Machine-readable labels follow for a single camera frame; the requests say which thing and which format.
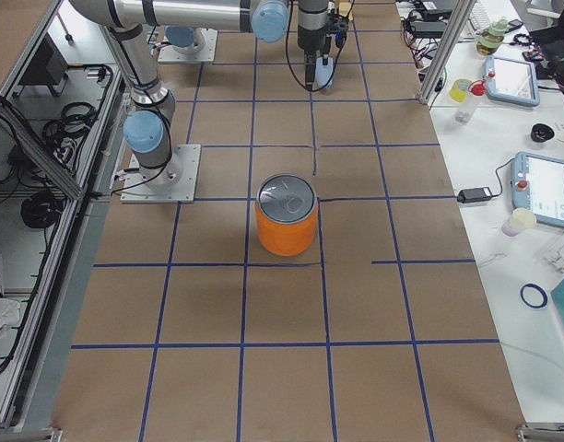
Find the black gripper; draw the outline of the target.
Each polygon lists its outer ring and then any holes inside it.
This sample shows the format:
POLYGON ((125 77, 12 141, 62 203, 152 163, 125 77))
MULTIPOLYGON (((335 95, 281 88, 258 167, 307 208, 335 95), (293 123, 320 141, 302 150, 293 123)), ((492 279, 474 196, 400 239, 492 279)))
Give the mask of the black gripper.
POLYGON ((313 87, 315 81, 315 64, 318 59, 321 60, 322 66, 329 65, 329 53, 331 46, 309 46, 303 49, 304 51, 304 80, 305 87, 313 87))

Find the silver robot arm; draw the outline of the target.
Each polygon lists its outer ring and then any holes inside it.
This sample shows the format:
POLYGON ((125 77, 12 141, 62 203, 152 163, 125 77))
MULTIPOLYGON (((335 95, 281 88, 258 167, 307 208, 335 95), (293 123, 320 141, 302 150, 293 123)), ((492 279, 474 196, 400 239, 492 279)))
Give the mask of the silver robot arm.
MULTIPOLYGON (((275 42, 285 37, 291 20, 291 1, 73 1, 83 17, 105 28, 113 38, 112 53, 135 88, 135 101, 147 92, 161 90, 142 26, 175 26, 191 29, 234 30, 275 42)), ((328 56, 331 36, 339 16, 326 1, 298 2, 298 45, 304 52, 305 80, 313 90, 316 60, 328 56)))
POLYGON ((152 186, 172 184, 182 174, 170 139, 175 98, 159 78, 140 25, 128 29, 108 27, 103 31, 125 75, 134 106, 125 120, 123 137, 138 161, 144 181, 152 186))

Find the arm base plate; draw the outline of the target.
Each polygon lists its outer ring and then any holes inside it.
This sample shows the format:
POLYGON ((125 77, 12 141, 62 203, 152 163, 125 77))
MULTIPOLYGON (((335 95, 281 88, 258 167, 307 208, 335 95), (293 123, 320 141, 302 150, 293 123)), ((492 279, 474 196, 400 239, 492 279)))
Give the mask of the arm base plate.
POLYGON ((214 29, 169 26, 156 49, 160 64, 200 64, 214 61, 216 47, 214 29))

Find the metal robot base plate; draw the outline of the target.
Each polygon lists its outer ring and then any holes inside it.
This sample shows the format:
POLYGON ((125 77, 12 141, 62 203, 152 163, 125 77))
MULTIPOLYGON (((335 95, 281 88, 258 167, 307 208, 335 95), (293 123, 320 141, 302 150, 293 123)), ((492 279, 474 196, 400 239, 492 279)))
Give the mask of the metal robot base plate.
POLYGON ((128 174, 121 192, 120 201, 124 204, 167 204, 194 201, 196 180, 201 156, 201 146, 176 145, 172 157, 161 174, 147 184, 158 172, 142 168, 128 174))

